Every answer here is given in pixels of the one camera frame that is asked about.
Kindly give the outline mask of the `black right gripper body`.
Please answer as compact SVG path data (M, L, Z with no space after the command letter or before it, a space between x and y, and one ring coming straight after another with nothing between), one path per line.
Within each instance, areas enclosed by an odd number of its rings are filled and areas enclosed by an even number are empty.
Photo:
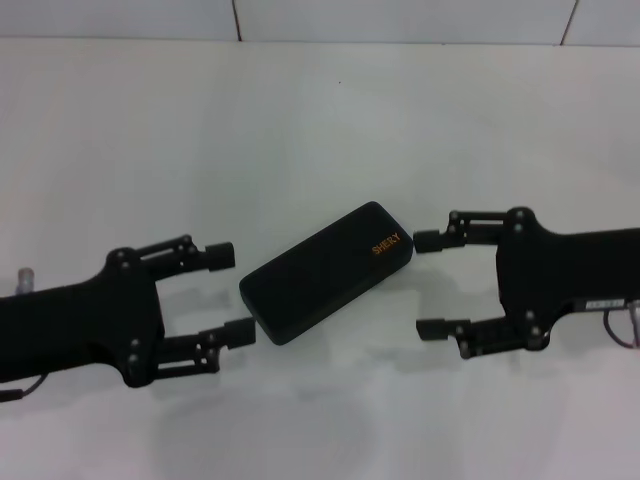
M639 230L560 234L525 207L509 210L496 252L505 319L530 351L573 313L627 310L639 300Z

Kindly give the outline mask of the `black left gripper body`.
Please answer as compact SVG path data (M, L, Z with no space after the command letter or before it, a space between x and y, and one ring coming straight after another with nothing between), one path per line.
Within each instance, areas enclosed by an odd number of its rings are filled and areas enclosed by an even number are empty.
M1 381L105 364L143 387L163 334L148 266L132 248L114 250L84 282L1 299Z

